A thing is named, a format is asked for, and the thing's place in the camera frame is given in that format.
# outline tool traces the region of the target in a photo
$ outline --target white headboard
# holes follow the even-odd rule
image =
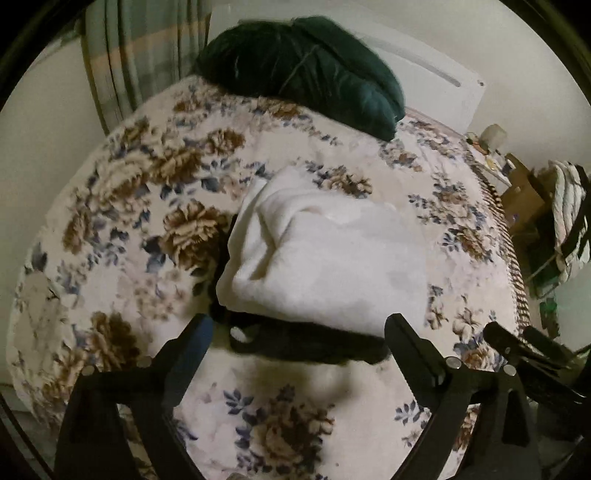
[[[466,133],[486,88],[480,76],[427,44],[388,27],[371,10],[334,0],[238,0],[213,9],[209,38],[243,20],[324,15],[371,48],[394,72],[406,106]]]

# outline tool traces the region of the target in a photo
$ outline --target bed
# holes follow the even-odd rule
[[[420,225],[429,291],[419,335],[471,368],[497,368],[484,325],[496,320],[516,332],[528,310],[480,161],[459,136],[416,112],[382,142],[292,103],[188,77],[114,130],[49,209],[11,315],[14,387],[57,431],[85,365],[127,369],[154,356],[209,311],[220,238],[249,182],[288,164],[319,189],[390,202]],[[390,478],[430,416],[392,358],[271,361],[237,355],[226,339],[219,326],[174,413],[179,438],[209,479]],[[471,407],[442,478],[457,468],[476,415]],[[144,476],[154,478],[124,410],[122,418]]]

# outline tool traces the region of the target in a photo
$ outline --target black strap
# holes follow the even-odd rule
[[[587,178],[587,174],[585,173],[583,167],[580,165],[576,165],[575,167],[579,173],[581,186],[583,190],[585,190],[585,199],[581,203],[581,207],[577,214],[577,218],[574,220],[573,227],[571,228],[566,240],[561,246],[562,255],[565,258],[567,258],[574,251],[574,249],[577,248],[579,235],[585,226],[585,219],[587,219],[587,225],[591,226],[591,194],[589,194],[591,190],[591,183],[589,183],[589,179]],[[587,228],[579,244],[579,258],[581,258],[583,255],[584,246],[589,241],[589,239],[591,239],[591,229]]]

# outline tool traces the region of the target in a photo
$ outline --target white towel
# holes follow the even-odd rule
[[[391,205],[321,191],[304,175],[287,167],[269,182],[253,180],[216,286],[220,304],[380,337],[392,313],[423,327],[418,226]]]

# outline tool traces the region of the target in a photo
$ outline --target hanging clothes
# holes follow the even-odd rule
[[[210,0],[96,0],[83,45],[103,127],[189,75],[207,41]]]
[[[556,264],[560,283],[574,277],[590,260],[590,183],[583,167],[550,161],[556,172],[552,205],[556,233]]]

